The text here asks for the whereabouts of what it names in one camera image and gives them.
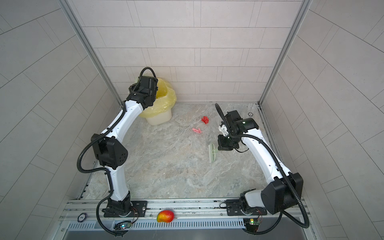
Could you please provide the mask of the green hand brush white bristles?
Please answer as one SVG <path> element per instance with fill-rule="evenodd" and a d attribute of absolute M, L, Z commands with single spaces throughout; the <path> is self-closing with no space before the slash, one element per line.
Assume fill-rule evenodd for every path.
<path fill-rule="evenodd" d="M 210 143 L 208 145 L 208 148 L 209 148 L 209 160 L 210 160 L 211 163 L 213 163 L 216 160 L 216 155 L 217 155 L 217 152 L 218 152 L 218 148 L 213 143 Z"/>

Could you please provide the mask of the beige bin yellow bag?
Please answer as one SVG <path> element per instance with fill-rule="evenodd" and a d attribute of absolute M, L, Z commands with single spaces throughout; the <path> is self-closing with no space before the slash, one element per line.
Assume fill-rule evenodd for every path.
<path fill-rule="evenodd" d="M 153 106 L 146 108 L 139 115 L 139 117 L 146 119 L 151 126 L 160 125 L 171 120 L 171 109 L 177 100 L 176 92 L 168 81 L 158 78 L 157 86 L 158 90 Z"/>

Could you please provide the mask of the red paper scrap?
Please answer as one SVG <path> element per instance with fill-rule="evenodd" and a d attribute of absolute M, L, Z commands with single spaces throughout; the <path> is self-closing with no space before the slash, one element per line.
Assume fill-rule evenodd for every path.
<path fill-rule="evenodd" d="M 209 118 L 207 116 L 203 116 L 201 121 L 207 125 L 209 123 Z"/>

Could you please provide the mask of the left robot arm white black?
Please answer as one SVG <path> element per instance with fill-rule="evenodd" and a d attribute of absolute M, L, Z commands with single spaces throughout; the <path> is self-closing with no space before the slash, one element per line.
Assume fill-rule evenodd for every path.
<path fill-rule="evenodd" d="M 122 102 L 122 109 L 113 122 L 101 133 L 94 134 L 91 142 L 82 150 L 77 160 L 81 173 L 105 172 L 109 194 L 107 207 L 102 210 L 105 217 L 126 217 L 133 210 L 130 191 L 125 183 L 123 165 L 128 158 L 128 150 L 122 141 L 135 119 L 148 107 L 154 105 L 158 90 L 158 79 L 154 70 L 145 67 L 140 72 L 138 82 L 131 85 L 127 99 Z M 88 149 L 92 148 L 99 168 L 86 170 L 82 159 Z"/>

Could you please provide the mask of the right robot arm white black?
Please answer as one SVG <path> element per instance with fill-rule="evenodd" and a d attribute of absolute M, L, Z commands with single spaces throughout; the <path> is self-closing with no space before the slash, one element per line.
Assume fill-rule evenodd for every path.
<path fill-rule="evenodd" d="M 244 232 L 263 235 L 271 232 L 286 216 L 301 228 L 310 226 L 308 213 L 301 201 L 304 180 L 299 173 L 292 173 L 277 157 L 252 118 L 243 119 L 237 111 L 224 114 L 219 104 L 216 110 L 222 119 L 218 136 L 219 151 L 238 151 L 240 143 L 247 146 L 264 173 L 267 186 L 263 190 L 248 190 L 241 193 L 239 208 L 242 214 L 259 217 L 266 211 L 279 214 L 277 221 L 268 229 L 255 229 L 255 221 L 249 220 Z"/>

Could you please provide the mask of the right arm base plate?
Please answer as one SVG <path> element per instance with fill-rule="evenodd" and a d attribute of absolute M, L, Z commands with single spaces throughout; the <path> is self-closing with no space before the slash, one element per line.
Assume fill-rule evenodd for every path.
<path fill-rule="evenodd" d="M 267 209 L 264 207 L 250 207 L 244 198 L 226 200 L 228 216 L 266 216 Z"/>

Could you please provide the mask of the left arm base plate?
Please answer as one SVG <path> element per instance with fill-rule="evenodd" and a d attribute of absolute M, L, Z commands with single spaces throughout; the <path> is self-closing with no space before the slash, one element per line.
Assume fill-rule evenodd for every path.
<path fill-rule="evenodd" d="M 114 201 L 108 200 L 107 207 L 102 209 L 105 218 L 144 217 L 147 201 Z"/>

